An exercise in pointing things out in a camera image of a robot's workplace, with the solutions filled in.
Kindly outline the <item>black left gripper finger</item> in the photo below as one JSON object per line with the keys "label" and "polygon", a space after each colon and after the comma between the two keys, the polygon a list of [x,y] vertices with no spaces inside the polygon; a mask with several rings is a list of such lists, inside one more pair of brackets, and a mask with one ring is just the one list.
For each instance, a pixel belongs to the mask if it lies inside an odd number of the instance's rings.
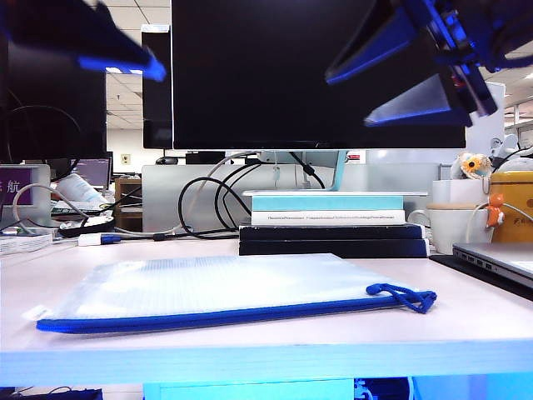
{"label": "black left gripper finger", "polygon": [[103,3],[12,1],[11,41],[20,46],[124,63],[148,63],[149,52],[122,33]]}
{"label": "black left gripper finger", "polygon": [[142,75],[158,82],[163,81],[167,75],[163,64],[145,48],[103,48],[81,52],[77,56],[77,63],[85,69]]}

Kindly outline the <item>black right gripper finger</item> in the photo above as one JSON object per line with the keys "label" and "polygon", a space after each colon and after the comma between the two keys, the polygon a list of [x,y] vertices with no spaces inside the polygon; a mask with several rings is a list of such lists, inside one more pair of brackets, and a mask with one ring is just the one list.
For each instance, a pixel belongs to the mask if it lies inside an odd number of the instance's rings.
{"label": "black right gripper finger", "polygon": [[406,48],[417,27],[400,1],[375,1],[347,45],[325,72],[326,82],[337,84]]}
{"label": "black right gripper finger", "polygon": [[455,74],[436,73],[375,108],[364,119],[368,127],[473,125],[474,100]]}

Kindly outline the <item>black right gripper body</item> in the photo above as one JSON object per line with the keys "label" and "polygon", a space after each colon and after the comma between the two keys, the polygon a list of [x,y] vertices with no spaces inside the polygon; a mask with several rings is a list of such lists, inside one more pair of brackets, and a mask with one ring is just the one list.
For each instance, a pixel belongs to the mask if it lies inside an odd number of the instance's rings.
{"label": "black right gripper body", "polygon": [[474,100],[473,113],[480,117],[494,113],[497,105],[478,69],[481,56],[459,18],[459,5],[452,1],[400,2],[406,5],[417,36],[423,30],[430,34],[436,50],[433,61],[442,67],[439,73],[452,73],[464,80]]}

